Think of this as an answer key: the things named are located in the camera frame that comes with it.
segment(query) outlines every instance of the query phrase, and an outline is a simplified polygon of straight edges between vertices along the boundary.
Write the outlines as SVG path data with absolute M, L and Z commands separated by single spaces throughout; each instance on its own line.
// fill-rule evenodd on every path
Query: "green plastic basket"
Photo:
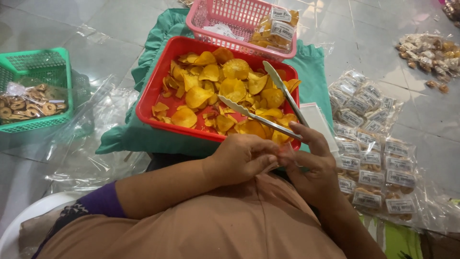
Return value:
M 52 126 L 69 121 L 74 112 L 69 52 L 62 47 L 0 54 L 0 92 L 8 82 L 21 77 L 38 78 L 49 85 L 67 89 L 65 113 L 0 125 L 0 131 L 15 133 Z

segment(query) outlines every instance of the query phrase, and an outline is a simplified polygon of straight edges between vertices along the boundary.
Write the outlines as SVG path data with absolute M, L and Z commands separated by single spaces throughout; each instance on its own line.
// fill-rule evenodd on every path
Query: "pink plastic basket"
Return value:
M 200 41 L 278 61 L 292 59 L 297 52 L 295 33 L 291 50 L 284 53 L 248 43 L 254 28 L 262 17 L 269 14 L 271 7 L 271 4 L 260 0 L 195 0 L 185 24 L 193 31 L 195 39 Z M 244 40 L 203 29 L 204 26 L 213 26 L 219 22 L 228 25 L 233 34 L 244 37 Z

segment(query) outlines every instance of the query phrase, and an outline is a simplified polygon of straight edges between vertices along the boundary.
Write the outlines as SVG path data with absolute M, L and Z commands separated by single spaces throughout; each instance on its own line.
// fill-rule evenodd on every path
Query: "person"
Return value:
M 340 192 L 324 136 L 289 126 L 311 153 L 232 134 L 207 158 L 121 179 L 65 207 L 33 258 L 386 258 Z M 293 185 L 260 174 L 276 162 Z

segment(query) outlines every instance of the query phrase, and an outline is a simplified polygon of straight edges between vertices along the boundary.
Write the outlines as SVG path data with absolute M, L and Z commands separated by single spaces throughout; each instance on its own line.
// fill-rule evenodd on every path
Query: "red plastic tray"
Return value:
M 161 53 L 161 56 L 158 59 L 158 63 L 156 64 L 156 67 L 153 70 L 153 73 L 150 76 L 150 79 L 136 107 L 136 115 L 139 117 L 139 119 L 143 123 L 148 124 L 157 129 L 168 130 L 171 132 L 189 135 L 197 138 L 222 142 L 226 138 L 226 136 L 219 135 L 213 127 L 207 127 L 204 125 L 204 119 L 202 116 L 204 113 L 215 112 L 216 114 L 219 114 L 219 112 L 216 111 L 215 108 L 213 108 L 212 106 L 208 106 L 206 109 L 203 109 L 196 114 L 198 117 L 198 121 L 196 123 L 195 129 L 189 129 L 182 126 L 167 124 L 164 122 L 159 122 L 150 119 L 152 117 L 152 106 L 159 101 L 169 107 L 169 110 L 167 111 L 168 117 L 171 117 L 176 112 L 176 108 L 178 106 L 185 104 L 184 97 L 182 97 L 182 99 L 177 98 L 175 96 L 176 92 L 174 89 L 170 89 L 170 91 L 172 91 L 171 97 L 164 98 L 163 95 L 161 95 L 163 78 L 168 75 L 171 60 L 177 60 L 177 57 L 179 55 L 186 54 L 188 52 L 195 52 L 199 55 L 203 51 L 213 52 L 217 48 L 219 48 L 219 46 L 217 45 L 213 45 L 210 43 L 198 41 L 183 36 L 176 36 L 169 39 L 164 51 Z M 236 59 L 243 59 L 247 61 L 249 66 L 251 66 L 251 68 L 254 71 L 256 71 L 259 68 L 263 69 L 264 65 L 262 64 L 262 61 L 267 60 L 262 57 L 248 55 L 231 49 L 230 51 L 233 53 Z M 286 71 L 286 81 L 298 78 L 297 71 L 293 67 L 278 61 L 267 61 L 269 61 L 275 69 L 282 69 Z M 295 89 L 291 95 L 294 98 L 297 106 L 299 106 L 299 88 Z M 293 113 L 292 108 L 289 106 L 287 102 L 284 103 L 283 112 Z M 245 116 L 241 116 L 241 114 L 239 113 L 231 113 L 231 115 L 237 121 L 242 121 L 246 118 Z M 298 150 L 300 148 L 300 142 L 296 140 L 292 141 L 292 147 L 293 149 Z

